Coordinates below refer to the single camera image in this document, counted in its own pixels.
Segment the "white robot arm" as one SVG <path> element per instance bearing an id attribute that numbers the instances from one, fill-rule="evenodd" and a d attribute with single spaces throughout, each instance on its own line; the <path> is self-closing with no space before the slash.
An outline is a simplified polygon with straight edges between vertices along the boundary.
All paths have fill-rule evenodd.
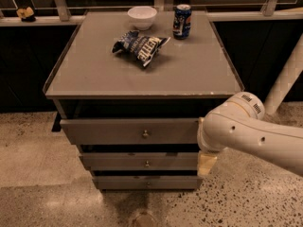
<path id="1" fill-rule="evenodd" d="M 199 119 L 201 151 L 218 153 L 232 148 L 303 176 L 303 129 L 266 122 L 264 115 L 257 96 L 234 94 Z"/>

